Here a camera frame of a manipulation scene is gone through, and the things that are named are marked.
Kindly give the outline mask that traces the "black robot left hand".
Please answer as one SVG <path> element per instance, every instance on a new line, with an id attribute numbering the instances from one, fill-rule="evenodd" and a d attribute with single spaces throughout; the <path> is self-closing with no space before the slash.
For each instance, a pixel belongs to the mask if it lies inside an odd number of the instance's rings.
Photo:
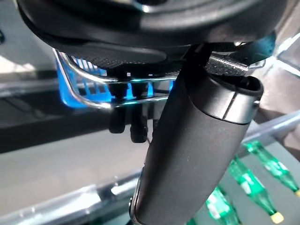
<path id="1" fill-rule="evenodd" d="M 26 25 L 61 52 L 124 80 L 178 70 L 133 196 L 137 225 L 182 225 L 219 183 L 253 119 L 262 83 L 208 73 L 213 52 L 246 64 L 273 37 L 286 0 L 19 0 Z"/>

